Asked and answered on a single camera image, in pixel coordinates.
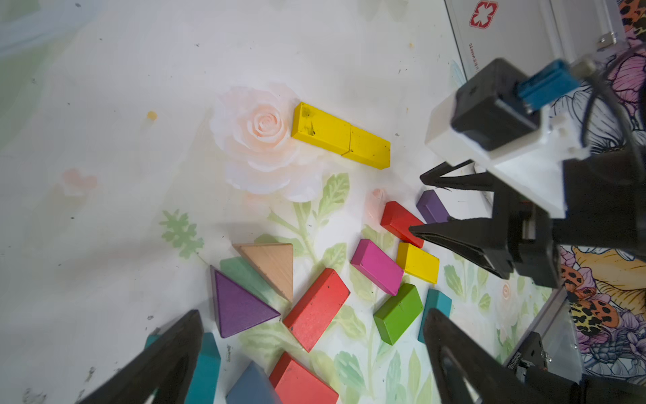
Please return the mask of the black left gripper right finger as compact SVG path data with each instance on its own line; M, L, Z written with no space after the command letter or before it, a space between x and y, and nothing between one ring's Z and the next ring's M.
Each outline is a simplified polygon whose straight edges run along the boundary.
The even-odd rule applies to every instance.
M472 403L468 385L484 403L548 403L498 364L438 309L424 321L424 338L443 403Z

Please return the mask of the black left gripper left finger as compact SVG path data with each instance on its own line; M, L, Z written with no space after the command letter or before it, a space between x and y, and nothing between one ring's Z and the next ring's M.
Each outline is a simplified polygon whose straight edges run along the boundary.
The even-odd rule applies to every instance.
M153 344L83 403L183 403L193 379L204 334L197 310L188 311Z

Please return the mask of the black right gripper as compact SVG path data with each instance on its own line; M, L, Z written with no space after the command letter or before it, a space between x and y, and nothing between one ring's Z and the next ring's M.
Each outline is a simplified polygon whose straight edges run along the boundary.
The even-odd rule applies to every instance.
M410 233L465 258L501 279L513 272L538 286L561 286L558 249L553 240L553 222L537 204L509 186L497 186L490 173L447 177L472 165L444 162L420 176L424 185L446 190L494 191L492 219L451 220L410 227Z

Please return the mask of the red block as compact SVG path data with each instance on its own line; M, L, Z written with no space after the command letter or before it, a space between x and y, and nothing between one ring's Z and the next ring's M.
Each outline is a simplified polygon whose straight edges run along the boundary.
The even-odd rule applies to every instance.
M284 404L336 404L339 399L335 390L287 352L280 356L269 380Z
M350 290L335 269L324 269L284 318L283 324L310 353L339 313Z
M423 222L398 202L389 201L386 203L380 225L402 242L423 248L424 240L410 232L411 227L422 226Z

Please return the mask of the green block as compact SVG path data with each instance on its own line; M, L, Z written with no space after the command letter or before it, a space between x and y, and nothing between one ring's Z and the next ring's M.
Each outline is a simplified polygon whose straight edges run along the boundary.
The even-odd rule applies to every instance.
M395 345L410 325L422 314L423 305L417 287L404 283L373 315L380 338Z

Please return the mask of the magenta block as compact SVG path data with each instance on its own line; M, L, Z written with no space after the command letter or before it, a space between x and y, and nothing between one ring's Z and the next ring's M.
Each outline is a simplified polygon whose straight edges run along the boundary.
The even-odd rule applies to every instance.
M362 239L350 263L386 294L398 294L404 270L373 241Z

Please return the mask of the yellow block long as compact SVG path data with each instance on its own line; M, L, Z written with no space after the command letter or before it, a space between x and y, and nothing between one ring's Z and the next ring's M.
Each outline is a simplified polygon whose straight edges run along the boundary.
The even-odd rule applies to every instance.
M300 103L294 110L292 138L343 155L350 150L351 125L309 104Z

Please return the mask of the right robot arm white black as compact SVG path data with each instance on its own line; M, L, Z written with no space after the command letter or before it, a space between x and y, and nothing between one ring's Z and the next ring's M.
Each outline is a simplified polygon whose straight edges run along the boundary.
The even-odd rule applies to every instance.
M501 279L512 273L560 287L561 245L645 255L645 148L589 58L556 60L528 76L497 58L433 111L427 146L442 163L421 176L443 189L490 192L490 217L413 226ZM589 122L551 116L548 104L582 82L609 109L626 146L595 154Z

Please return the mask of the teal block upper left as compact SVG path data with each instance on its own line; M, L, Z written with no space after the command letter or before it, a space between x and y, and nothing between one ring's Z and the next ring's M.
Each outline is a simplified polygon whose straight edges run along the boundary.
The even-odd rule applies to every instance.
M220 352L213 333L205 333L185 404L213 404L220 373Z

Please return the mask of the purple rectangular block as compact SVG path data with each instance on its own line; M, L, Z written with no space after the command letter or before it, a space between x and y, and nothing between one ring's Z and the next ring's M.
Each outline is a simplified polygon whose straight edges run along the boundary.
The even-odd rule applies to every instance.
M427 224L446 223L450 215L435 190L425 190L416 203L417 210Z

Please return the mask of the blue grey triangle block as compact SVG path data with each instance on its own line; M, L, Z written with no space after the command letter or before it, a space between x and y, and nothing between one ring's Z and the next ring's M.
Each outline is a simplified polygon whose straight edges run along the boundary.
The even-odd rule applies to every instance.
M225 397L227 404L280 404L264 369L251 361Z

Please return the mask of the purple triangle block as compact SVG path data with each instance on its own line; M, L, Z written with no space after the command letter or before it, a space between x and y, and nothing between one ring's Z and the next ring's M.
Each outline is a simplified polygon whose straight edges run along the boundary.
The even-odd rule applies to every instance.
M230 338L280 316L216 267L210 267L215 314L222 338Z

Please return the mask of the natural wood triangle block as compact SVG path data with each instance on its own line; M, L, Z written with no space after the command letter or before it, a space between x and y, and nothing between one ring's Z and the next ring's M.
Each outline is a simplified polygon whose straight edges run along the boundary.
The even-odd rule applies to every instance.
M294 246L290 243L233 244L232 247L289 303L294 299Z

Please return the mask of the silver metal first-aid case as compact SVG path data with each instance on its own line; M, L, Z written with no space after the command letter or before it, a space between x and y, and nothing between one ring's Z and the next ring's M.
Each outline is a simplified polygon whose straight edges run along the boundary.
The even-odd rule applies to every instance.
M533 75L556 59L602 61L627 44L615 1L446 0L465 77L496 58Z

